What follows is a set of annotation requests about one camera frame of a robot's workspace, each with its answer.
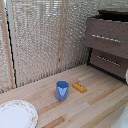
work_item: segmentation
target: plate rim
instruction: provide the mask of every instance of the plate rim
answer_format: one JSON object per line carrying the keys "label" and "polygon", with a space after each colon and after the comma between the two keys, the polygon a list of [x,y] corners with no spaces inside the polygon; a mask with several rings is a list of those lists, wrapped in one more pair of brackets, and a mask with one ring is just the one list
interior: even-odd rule
{"label": "plate rim", "polygon": [[11,101],[7,101],[7,102],[5,102],[5,103],[2,103],[2,104],[0,104],[0,107],[1,106],[3,106],[3,105],[6,105],[7,103],[13,103],[13,102],[16,102],[16,101],[21,101],[21,102],[24,102],[24,103],[27,103],[28,105],[30,105],[30,106],[32,106],[32,109],[34,109],[34,111],[35,111],[35,114],[36,114],[36,117],[37,117],[37,119],[36,119],[36,122],[34,123],[34,128],[36,127],[36,125],[37,125],[37,122],[38,122],[38,113],[37,113],[37,110],[36,110],[36,108],[35,108],[35,106],[33,105],[33,104],[31,104],[31,103],[29,103],[29,102],[27,102],[27,101],[24,101],[24,100],[11,100]]}

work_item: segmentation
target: gray dresser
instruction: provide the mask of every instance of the gray dresser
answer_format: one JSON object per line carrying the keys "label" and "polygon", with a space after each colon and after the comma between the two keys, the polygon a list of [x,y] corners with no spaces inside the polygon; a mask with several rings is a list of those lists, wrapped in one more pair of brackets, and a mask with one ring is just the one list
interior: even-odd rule
{"label": "gray dresser", "polygon": [[128,14],[99,10],[86,24],[85,45],[92,48],[90,63],[125,79],[128,69]]}

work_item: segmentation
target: blue cup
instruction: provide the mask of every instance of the blue cup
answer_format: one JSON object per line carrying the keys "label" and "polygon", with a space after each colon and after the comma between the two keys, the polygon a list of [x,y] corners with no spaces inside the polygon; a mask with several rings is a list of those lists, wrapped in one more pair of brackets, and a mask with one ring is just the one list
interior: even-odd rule
{"label": "blue cup", "polygon": [[58,100],[65,100],[68,95],[68,88],[69,88],[69,83],[63,80],[60,80],[56,83],[56,98]]}

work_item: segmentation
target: wooden surface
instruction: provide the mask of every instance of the wooden surface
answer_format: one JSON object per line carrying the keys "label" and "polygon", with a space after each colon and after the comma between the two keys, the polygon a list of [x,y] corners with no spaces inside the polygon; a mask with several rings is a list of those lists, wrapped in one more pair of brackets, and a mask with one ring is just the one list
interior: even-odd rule
{"label": "wooden surface", "polygon": [[[68,98],[55,98],[56,82],[69,82]],[[87,88],[80,93],[72,84]],[[25,100],[37,109],[36,128],[110,128],[128,102],[128,86],[91,66],[79,66],[0,95],[0,104]]]}

